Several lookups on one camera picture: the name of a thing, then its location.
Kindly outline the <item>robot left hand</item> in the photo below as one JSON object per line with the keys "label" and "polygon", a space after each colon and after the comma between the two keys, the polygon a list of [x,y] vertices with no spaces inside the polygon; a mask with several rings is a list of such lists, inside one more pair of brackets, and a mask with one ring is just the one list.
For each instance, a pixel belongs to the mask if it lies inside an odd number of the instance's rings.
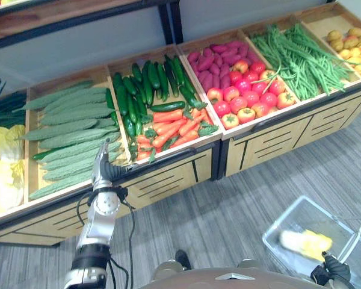
{"label": "robot left hand", "polygon": [[126,166],[116,166],[111,163],[108,150],[109,143],[110,139],[106,138],[96,154],[91,174],[93,191],[111,188],[116,181],[127,174],[128,168]]}

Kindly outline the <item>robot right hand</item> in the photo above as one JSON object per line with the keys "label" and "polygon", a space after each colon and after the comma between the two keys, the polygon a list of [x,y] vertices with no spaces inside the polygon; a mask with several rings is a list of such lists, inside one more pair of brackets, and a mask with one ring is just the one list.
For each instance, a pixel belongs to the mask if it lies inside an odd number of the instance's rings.
{"label": "robot right hand", "polygon": [[333,255],[322,252],[324,262],[316,266],[310,274],[311,280],[317,285],[332,289],[355,289],[351,283],[350,267],[339,262]]}

